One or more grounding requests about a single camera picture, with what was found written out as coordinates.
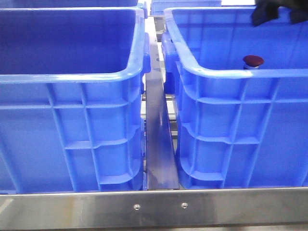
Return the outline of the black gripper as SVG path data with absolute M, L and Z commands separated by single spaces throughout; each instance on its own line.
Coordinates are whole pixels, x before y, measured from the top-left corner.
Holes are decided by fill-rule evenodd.
M 308 20 L 307 0 L 256 0 L 256 7 L 251 14 L 253 26 L 259 26 L 279 18 L 279 8 L 290 10 L 289 17 L 292 25 Z

